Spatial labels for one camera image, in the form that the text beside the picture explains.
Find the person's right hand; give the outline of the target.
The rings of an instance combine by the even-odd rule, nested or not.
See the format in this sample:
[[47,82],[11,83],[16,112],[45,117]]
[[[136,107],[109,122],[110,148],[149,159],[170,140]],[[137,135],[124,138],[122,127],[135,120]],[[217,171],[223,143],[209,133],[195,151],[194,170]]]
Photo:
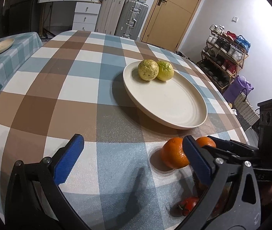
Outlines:
[[260,201],[262,205],[267,205],[272,201],[272,182],[259,184]]

